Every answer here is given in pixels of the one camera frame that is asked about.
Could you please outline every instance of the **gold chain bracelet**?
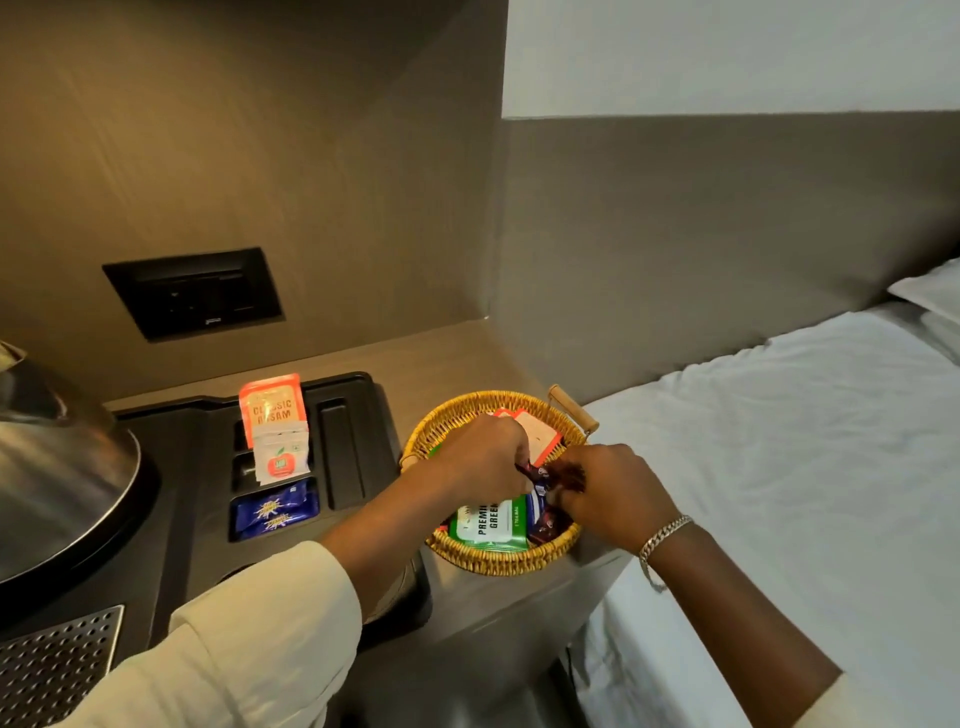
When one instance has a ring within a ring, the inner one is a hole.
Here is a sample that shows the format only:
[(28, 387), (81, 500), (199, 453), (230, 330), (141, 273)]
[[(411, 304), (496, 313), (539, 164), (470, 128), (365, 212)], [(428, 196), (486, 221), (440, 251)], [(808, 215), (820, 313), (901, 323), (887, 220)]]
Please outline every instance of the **gold chain bracelet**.
[(650, 538), (650, 541), (643, 545), (640, 553), (636, 555), (640, 560), (640, 567), (643, 569), (643, 575), (647, 577), (647, 581), (650, 582), (650, 586), (654, 588), (654, 591), (657, 594), (662, 594), (666, 591), (666, 584), (654, 583), (653, 578), (650, 576), (650, 564), (648, 564), (647, 561), (657, 546), (662, 544), (665, 539), (675, 534), (688, 523), (693, 523), (693, 519), (691, 519), (689, 516), (680, 516), (675, 521), (668, 523), (666, 526), (657, 531), (657, 533)]

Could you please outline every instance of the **counter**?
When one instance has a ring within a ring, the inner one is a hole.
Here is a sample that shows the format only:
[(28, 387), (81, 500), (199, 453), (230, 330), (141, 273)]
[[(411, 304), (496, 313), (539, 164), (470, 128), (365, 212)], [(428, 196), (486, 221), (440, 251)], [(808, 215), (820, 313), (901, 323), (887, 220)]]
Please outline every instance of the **counter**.
[[(108, 407), (230, 397), (252, 379), (298, 372), (309, 380), (351, 371), (369, 372), (383, 388), (400, 445), (428, 411), (465, 392), (546, 394), (511, 360), (486, 321), (472, 321), (114, 400)], [(418, 725), (448, 724), (458, 705), (483, 707), (545, 670), (630, 559), (589, 534), (546, 569), (516, 577), (473, 574), (426, 546), (420, 552), (433, 593), (430, 621), (360, 655), (340, 695), (342, 704), (368, 715), (402, 710)]]

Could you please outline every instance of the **perforated metal grate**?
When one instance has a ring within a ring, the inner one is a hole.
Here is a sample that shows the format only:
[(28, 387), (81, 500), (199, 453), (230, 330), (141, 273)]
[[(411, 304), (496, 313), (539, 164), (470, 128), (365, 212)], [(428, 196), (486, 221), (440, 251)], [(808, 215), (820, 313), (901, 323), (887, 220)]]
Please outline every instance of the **perforated metal grate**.
[(113, 662), (123, 607), (0, 643), (0, 726), (39, 728), (69, 716)]

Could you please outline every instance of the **kettle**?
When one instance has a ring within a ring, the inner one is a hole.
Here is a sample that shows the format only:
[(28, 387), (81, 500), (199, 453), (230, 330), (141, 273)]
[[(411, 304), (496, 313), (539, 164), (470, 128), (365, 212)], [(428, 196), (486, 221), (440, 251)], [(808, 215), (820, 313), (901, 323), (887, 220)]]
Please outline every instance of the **kettle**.
[(0, 589), (56, 579), (112, 538), (140, 459), (100, 403), (0, 341)]

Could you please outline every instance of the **brown wall panel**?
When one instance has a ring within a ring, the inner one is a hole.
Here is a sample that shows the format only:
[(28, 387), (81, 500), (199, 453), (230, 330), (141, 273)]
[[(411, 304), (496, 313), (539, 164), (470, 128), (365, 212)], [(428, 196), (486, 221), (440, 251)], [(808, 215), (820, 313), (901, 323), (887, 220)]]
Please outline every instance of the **brown wall panel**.
[[(104, 399), (483, 313), (506, 1), (8, 3), (0, 338)], [(106, 262), (264, 249), (285, 321), (148, 344)]]
[(509, 121), (493, 321), (581, 401), (882, 295), (960, 239), (960, 113)]

